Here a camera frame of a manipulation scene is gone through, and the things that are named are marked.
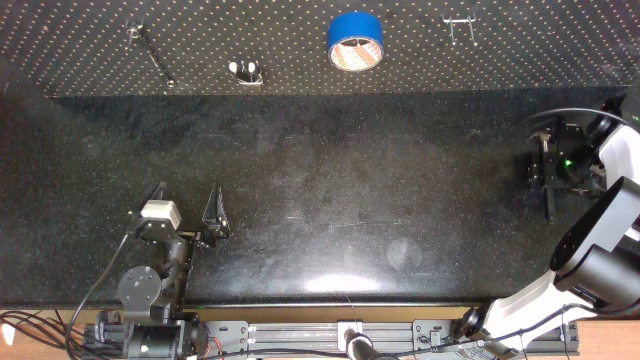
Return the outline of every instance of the red wire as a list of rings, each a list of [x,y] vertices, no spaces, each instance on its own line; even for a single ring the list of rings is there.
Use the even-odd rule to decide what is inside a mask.
[[[220,350],[220,355],[222,355],[222,345],[220,345],[220,340],[218,340],[218,338],[213,338],[213,341],[215,341],[218,346],[218,350]]]

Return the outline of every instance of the wooden surface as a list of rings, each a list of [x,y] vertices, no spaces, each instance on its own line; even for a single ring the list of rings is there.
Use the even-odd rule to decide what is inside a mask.
[[[640,333],[640,321],[581,321],[578,332],[581,356],[573,356],[572,359],[640,359],[640,342],[635,340],[635,335]],[[63,350],[51,349],[24,335],[16,334],[13,346],[0,340],[0,359],[63,360],[67,357]],[[529,359],[552,358],[530,356]]]

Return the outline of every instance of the black table surface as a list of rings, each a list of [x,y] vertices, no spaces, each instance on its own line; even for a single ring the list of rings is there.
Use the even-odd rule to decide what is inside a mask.
[[[197,249],[189,306],[475,304],[541,276],[588,208],[560,222],[527,190],[518,119],[597,106],[619,88],[350,96],[48,100],[11,83],[1,106],[0,307],[64,308],[98,277],[127,211],[160,180],[201,227],[221,185],[232,236]],[[90,301],[119,305],[129,242]]]

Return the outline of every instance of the bundle of cables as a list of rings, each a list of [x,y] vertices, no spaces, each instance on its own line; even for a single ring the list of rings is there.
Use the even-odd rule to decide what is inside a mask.
[[[67,325],[62,321],[57,310],[56,315],[58,319],[45,319],[37,314],[11,310],[0,314],[0,323],[13,327],[19,333],[41,344],[64,350],[64,338]],[[23,323],[30,326],[19,326]],[[82,332],[76,329],[71,329],[71,332],[76,335],[75,338],[72,337],[70,339],[72,351],[82,359],[115,359],[122,357],[122,349],[110,347],[108,344],[104,344],[106,348],[91,349],[84,344],[84,334]]]

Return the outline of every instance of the perforated board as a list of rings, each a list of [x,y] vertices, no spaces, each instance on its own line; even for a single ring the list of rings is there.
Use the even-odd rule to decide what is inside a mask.
[[[640,73],[640,3],[363,0],[5,0],[0,49],[49,96],[342,94],[627,85]],[[329,23],[366,11],[384,29],[384,58],[348,73],[327,56]],[[473,30],[442,16],[477,18]],[[178,82],[168,89],[148,54],[128,46],[127,21]],[[227,73],[257,60],[265,83]]]

